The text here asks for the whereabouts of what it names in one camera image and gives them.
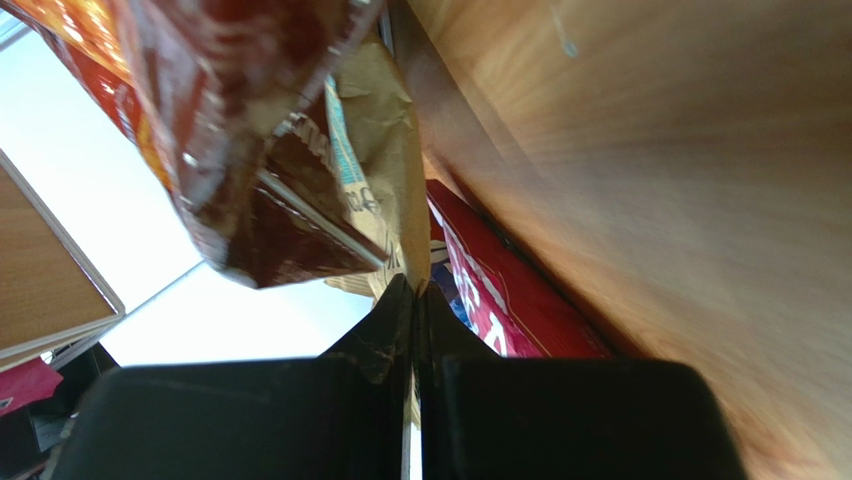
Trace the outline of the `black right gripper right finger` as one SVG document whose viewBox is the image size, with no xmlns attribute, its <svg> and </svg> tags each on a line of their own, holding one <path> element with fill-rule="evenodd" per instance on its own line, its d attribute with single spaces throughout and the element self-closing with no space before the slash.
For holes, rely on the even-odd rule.
<svg viewBox="0 0 852 480">
<path fill-rule="evenodd" d="M 660 360 L 504 358 L 428 287 L 415 324 L 427 479 L 742 479 L 720 406 Z"/>
</svg>

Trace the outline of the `red Doritos bag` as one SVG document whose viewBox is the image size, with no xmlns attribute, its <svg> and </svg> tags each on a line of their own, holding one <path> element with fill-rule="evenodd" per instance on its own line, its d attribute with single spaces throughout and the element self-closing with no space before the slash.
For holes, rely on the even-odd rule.
<svg viewBox="0 0 852 480">
<path fill-rule="evenodd" d="M 5 1 L 138 148 L 206 263 L 263 289 L 366 273 L 326 86 L 379 1 Z"/>
</svg>

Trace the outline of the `pink Real chips bag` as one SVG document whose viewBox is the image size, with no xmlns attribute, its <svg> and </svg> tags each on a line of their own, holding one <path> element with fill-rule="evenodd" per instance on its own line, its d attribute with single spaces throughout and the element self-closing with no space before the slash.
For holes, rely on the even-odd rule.
<svg viewBox="0 0 852 480">
<path fill-rule="evenodd" d="M 63 376 L 41 358 L 3 371 L 0 379 L 0 415 L 51 398 L 62 381 Z"/>
<path fill-rule="evenodd" d="M 485 220 L 437 180 L 426 182 L 433 238 L 444 244 L 463 319 L 504 357 L 611 359 L 591 324 Z"/>
</svg>

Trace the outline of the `tan kettle chips bag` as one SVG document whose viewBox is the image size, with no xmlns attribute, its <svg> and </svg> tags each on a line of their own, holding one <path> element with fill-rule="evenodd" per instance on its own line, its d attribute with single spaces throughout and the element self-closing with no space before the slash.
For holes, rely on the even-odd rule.
<svg viewBox="0 0 852 480">
<path fill-rule="evenodd" d="M 388 256 L 375 271 L 326 279 L 379 299 L 402 274 L 421 295 L 430 276 L 430 220 L 418 121 L 393 57 L 369 34 L 325 84 L 334 159 L 351 224 Z"/>
</svg>

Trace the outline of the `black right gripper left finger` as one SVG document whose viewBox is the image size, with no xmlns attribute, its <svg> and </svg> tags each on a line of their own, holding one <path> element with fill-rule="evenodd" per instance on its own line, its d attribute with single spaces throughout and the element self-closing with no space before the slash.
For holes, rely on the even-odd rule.
<svg viewBox="0 0 852 480">
<path fill-rule="evenodd" d="M 313 359 L 133 367 L 86 394 L 57 479 L 405 479 L 415 295 Z"/>
</svg>

